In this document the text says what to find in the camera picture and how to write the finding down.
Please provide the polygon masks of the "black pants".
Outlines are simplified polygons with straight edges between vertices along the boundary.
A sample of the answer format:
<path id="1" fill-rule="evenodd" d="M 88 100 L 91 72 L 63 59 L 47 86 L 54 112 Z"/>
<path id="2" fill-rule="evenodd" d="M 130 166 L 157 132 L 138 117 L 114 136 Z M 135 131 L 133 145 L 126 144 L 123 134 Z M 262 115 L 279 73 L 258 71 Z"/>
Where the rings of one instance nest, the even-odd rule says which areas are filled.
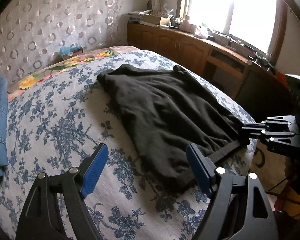
<path id="1" fill-rule="evenodd" d="M 190 144 L 214 164 L 249 145 L 242 122 L 181 66 L 150 70 L 123 64 L 97 79 L 143 166 L 169 193 L 186 191 L 194 180 L 186 157 Z"/>

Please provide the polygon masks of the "long wooden cabinet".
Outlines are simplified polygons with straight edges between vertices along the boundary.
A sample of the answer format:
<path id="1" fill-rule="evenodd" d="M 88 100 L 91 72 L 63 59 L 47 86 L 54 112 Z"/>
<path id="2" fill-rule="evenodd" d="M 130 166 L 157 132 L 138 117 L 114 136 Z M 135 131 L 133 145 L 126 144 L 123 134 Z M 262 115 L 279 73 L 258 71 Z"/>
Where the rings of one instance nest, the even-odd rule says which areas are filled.
<path id="1" fill-rule="evenodd" d="M 249 94 L 266 96 L 288 92 L 276 76 L 251 59 L 210 40 L 168 28 L 128 23 L 127 42 L 189 69 L 233 99 Z"/>

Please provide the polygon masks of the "bright window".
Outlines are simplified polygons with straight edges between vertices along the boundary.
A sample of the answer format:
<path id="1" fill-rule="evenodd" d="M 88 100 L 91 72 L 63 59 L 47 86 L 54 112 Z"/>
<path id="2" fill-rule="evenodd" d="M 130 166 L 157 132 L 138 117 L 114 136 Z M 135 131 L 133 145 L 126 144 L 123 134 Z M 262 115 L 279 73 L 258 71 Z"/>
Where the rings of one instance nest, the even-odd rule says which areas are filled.
<path id="1" fill-rule="evenodd" d="M 287 11 L 283 0 L 177 0 L 179 16 L 249 46 L 272 63 L 281 53 Z"/>

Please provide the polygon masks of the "blue floral bedspread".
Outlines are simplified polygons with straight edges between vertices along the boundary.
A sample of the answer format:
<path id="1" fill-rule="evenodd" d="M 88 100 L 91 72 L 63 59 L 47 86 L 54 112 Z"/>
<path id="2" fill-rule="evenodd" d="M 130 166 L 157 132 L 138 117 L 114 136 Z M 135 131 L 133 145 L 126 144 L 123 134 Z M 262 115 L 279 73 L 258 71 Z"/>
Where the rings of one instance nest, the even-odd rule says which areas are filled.
<path id="1" fill-rule="evenodd" d="M 172 196 L 146 172 L 97 76 L 131 64 L 172 69 L 155 52 L 137 50 L 72 66 L 31 87 L 8 104 L 8 167 L 0 183 L 0 226 L 15 238 L 36 176 L 78 166 L 100 143 L 109 159 L 85 203 L 104 239 L 191 239 L 209 199 L 198 187 Z"/>

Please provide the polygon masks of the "white bottle on cabinet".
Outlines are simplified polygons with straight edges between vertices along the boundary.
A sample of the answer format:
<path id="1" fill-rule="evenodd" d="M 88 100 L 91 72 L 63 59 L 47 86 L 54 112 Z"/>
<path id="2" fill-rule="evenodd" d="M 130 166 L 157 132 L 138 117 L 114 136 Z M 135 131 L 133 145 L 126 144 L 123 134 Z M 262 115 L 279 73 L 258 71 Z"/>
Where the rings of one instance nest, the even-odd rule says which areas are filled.
<path id="1" fill-rule="evenodd" d="M 180 18 L 180 26 L 179 29 L 183 32 L 190 33 L 191 32 L 191 24 L 189 15 L 185 15 Z"/>

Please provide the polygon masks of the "colourful flower blanket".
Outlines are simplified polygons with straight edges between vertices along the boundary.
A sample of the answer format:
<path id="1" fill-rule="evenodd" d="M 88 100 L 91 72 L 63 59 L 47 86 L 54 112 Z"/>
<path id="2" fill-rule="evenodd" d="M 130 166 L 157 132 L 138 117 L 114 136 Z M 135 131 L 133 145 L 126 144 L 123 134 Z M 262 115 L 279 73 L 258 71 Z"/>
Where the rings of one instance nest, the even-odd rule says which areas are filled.
<path id="1" fill-rule="evenodd" d="M 18 97 L 19 95 L 24 93 L 32 86 L 41 83 L 62 72 L 65 72 L 70 68 L 79 67 L 86 63 L 90 63 L 96 60 L 101 60 L 106 57 L 130 53 L 137 50 L 139 50 L 139 48 L 136 48 L 134 46 L 113 46 L 109 48 L 89 51 L 84 54 L 73 56 L 59 63 L 55 63 L 33 74 L 29 74 L 27 77 L 23 78 L 17 84 L 13 85 L 12 88 L 10 88 L 7 93 L 8 102 L 12 101 L 14 98 Z"/>

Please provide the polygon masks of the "cardboard box on cabinet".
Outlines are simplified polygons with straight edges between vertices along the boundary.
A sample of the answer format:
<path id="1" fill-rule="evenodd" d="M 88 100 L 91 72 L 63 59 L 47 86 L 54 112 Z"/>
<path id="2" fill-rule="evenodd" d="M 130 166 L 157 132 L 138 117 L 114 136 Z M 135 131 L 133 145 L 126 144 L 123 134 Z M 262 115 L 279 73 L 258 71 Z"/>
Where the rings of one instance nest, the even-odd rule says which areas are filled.
<path id="1" fill-rule="evenodd" d="M 154 25 L 169 25 L 170 17 L 159 17 L 155 15 L 144 15 L 142 17 L 143 22 Z"/>

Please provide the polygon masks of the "cardboard box with blue cloth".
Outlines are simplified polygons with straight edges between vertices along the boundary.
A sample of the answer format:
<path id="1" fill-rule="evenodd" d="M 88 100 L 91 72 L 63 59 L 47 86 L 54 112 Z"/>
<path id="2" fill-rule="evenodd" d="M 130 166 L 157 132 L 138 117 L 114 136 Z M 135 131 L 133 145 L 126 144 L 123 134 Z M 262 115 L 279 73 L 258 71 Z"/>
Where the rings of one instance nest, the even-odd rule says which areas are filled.
<path id="1" fill-rule="evenodd" d="M 70 47 L 61 46 L 59 50 L 59 54 L 63 60 L 69 59 L 73 56 L 79 55 L 83 53 L 83 48 L 81 46 L 77 46 L 72 44 Z"/>

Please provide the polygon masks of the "circle patterned curtain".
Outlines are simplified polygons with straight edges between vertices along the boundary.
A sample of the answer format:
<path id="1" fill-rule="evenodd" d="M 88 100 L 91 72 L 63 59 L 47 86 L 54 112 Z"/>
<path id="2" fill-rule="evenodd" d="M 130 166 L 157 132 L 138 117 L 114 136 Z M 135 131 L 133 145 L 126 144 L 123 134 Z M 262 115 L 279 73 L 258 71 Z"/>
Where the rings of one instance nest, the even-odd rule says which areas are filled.
<path id="1" fill-rule="evenodd" d="M 11 0 L 0 14 L 0 75 L 10 85 L 61 59 L 63 47 L 109 47 L 123 0 Z"/>

